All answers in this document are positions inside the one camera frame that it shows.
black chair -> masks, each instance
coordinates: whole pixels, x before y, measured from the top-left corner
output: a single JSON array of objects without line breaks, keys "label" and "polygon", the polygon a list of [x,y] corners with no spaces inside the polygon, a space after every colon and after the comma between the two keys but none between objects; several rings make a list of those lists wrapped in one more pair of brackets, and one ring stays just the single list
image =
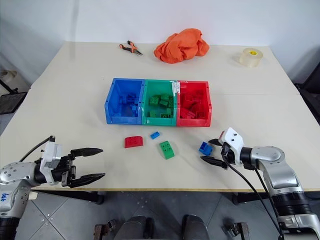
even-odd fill
[{"label": "black chair", "polygon": [[320,124],[320,62],[304,83],[296,83],[295,86]]}]

tape roll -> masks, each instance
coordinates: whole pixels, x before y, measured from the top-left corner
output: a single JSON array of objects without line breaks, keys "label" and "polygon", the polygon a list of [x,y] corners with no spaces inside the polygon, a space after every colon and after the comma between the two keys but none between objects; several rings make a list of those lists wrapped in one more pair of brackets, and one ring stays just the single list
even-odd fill
[{"label": "tape roll", "polygon": [[258,49],[248,47],[243,50],[239,62],[246,67],[254,68],[258,66],[263,56],[264,54]]}]

white table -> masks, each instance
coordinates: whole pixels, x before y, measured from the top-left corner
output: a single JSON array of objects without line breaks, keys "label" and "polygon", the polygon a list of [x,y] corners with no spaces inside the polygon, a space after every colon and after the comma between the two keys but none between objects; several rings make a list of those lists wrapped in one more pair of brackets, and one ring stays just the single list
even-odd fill
[{"label": "white table", "polygon": [[[71,149],[95,147],[103,153],[79,158],[76,175],[106,173],[77,190],[249,191],[231,170],[200,159],[202,141],[233,127],[247,147],[284,150],[306,190],[320,190],[320,127],[269,47],[256,68],[235,61],[244,46],[212,46],[204,57],[167,64],[153,56],[156,44],[138,44],[143,56],[117,43],[66,42],[32,85],[0,137],[0,166],[19,160],[49,135]],[[211,127],[106,124],[104,103],[113,78],[209,81]],[[151,140],[149,135],[161,136]],[[143,136],[144,146],[124,148],[124,138]],[[168,140],[175,157],[165,160],[159,143]],[[27,161],[40,157],[40,149]],[[261,189],[253,171],[239,169]],[[59,189],[42,185],[38,189]]]}]

green lego brick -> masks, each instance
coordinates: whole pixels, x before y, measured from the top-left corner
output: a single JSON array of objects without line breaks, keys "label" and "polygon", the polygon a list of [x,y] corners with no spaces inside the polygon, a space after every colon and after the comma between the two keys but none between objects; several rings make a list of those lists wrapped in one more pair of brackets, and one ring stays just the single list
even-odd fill
[{"label": "green lego brick", "polygon": [[160,117],[161,117],[162,119],[168,119],[168,118],[170,118],[170,114],[160,113]]},{"label": "green lego brick", "polygon": [[164,101],[164,100],[161,100],[161,101],[159,102],[159,105],[161,105],[161,106],[163,106],[163,107],[166,107],[166,106],[168,106],[168,102],[167,102],[167,101]]},{"label": "green lego brick", "polygon": [[164,158],[165,159],[169,159],[175,156],[175,153],[173,151],[173,149],[171,148],[171,145],[168,141],[164,141],[162,143],[159,144],[161,147],[161,150],[164,154]]},{"label": "green lego brick", "polygon": [[161,94],[161,100],[164,100],[164,101],[166,101],[166,102],[168,102],[169,101],[169,95],[168,94]]},{"label": "green lego brick", "polygon": [[158,106],[158,103],[159,103],[159,98],[158,97],[153,96],[153,97],[150,98],[149,105]]},{"label": "green lego brick", "polygon": [[157,112],[156,111],[150,111],[150,118],[156,118]]},{"label": "green lego brick", "polygon": [[169,96],[168,108],[173,108],[173,107],[174,107],[174,99],[172,96]]}]

pliers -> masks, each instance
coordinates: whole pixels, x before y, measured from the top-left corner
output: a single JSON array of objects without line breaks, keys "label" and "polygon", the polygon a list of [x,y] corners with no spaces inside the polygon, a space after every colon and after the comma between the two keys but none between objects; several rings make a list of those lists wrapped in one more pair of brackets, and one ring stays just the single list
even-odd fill
[{"label": "pliers", "polygon": [[132,41],[127,42],[131,47],[125,47],[123,44],[120,44],[119,47],[123,50],[127,50],[133,54],[137,54],[137,55],[143,55],[141,52],[138,51],[138,48],[135,46],[135,44]]}]

